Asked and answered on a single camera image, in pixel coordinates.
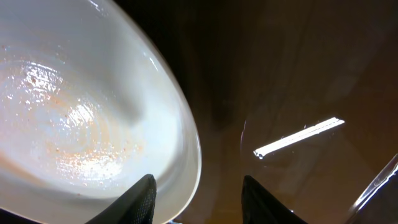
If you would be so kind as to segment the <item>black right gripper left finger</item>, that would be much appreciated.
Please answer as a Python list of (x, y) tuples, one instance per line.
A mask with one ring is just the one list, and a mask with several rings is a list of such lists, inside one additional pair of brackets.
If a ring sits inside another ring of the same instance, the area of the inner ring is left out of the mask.
[(151, 224), (156, 195), (155, 178), (147, 174), (86, 224)]

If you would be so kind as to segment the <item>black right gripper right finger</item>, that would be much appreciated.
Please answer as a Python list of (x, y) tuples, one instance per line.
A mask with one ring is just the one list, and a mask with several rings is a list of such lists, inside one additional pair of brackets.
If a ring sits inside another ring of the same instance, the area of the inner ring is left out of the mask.
[(243, 224), (307, 224), (250, 175), (243, 179), (241, 205)]

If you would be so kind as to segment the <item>white plate with red sauce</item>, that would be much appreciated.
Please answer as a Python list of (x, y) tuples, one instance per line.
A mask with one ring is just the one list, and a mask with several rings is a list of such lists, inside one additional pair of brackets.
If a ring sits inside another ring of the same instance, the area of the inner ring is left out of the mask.
[(113, 1), (1, 0), (1, 208), (85, 223), (146, 174), (154, 223), (197, 191), (201, 149), (173, 73)]

